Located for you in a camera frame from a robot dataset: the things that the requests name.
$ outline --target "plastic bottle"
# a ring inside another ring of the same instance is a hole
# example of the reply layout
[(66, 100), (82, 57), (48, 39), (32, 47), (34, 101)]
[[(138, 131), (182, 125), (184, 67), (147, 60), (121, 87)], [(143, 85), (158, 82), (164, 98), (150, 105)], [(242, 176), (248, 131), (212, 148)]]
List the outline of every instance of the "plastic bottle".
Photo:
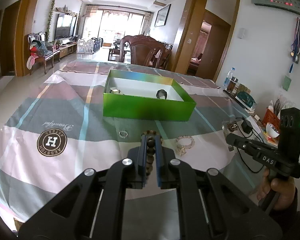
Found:
[(223, 86), (222, 86), (223, 89), (226, 89), (226, 88), (228, 87), (229, 82), (230, 82), (230, 79), (232, 78), (234, 71), (235, 71), (235, 68), (233, 67), (233, 68), (228, 72), (228, 75), (227, 75), (227, 77), (226, 77), (226, 79), (225, 79), (225, 82), (223, 83)]

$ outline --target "tile floor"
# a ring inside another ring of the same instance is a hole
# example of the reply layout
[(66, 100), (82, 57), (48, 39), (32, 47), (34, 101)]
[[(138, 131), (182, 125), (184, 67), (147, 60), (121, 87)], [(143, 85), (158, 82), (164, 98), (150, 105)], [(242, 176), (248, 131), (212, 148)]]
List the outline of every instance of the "tile floor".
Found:
[(43, 72), (43, 67), (37, 68), (33, 71), (33, 74), (24, 77), (13, 77), (13, 79), (4, 88), (0, 95), (0, 129), (7, 122), (10, 116), (15, 110), (22, 104), (22, 102), (28, 97), (29, 92), (42, 84), (48, 77), (50, 77), (59, 68), (65, 66), (67, 63), (74, 61), (75, 59), (90, 59), (100, 62), (108, 60), (109, 49), (101, 48), (95, 54), (81, 54), (73, 53), (65, 56), (60, 62), (54, 64), (54, 68), (47, 64), (47, 74)]

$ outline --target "window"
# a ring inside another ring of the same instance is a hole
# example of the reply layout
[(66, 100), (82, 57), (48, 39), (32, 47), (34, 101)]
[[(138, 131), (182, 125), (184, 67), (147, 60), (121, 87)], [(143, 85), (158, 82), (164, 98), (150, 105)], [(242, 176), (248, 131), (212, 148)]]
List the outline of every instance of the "window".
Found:
[(143, 15), (130, 12), (98, 10), (93, 17), (85, 19), (82, 37), (103, 38), (105, 43), (113, 43), (127, 35), (138, 35), (143, 24)]

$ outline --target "glass jar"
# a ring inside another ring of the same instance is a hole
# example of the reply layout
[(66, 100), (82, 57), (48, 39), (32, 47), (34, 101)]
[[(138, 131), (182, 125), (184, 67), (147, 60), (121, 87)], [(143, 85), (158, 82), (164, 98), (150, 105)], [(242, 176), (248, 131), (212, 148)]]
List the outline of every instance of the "glass jar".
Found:
[(231, 77), (226, 90), (229, 91), (230, 93), (232, 93), (232, 91), (237, 83), (238, 83), (238, 79), (235, 77)]

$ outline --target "orange basket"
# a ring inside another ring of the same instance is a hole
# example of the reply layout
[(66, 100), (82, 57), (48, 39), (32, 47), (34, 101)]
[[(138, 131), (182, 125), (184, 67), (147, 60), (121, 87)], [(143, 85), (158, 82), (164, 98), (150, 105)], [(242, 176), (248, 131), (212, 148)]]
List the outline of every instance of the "orange basket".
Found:
[(267, 109), (265, 117), (263, 118), (262, 121), (264, 127), (266, 127), (267, 123), (272, 123), (274, 125), (274, 127), (277, 128), (277, 130), (280, 130), (280, 120), (279, 118), (272, 113), (269, 109)]

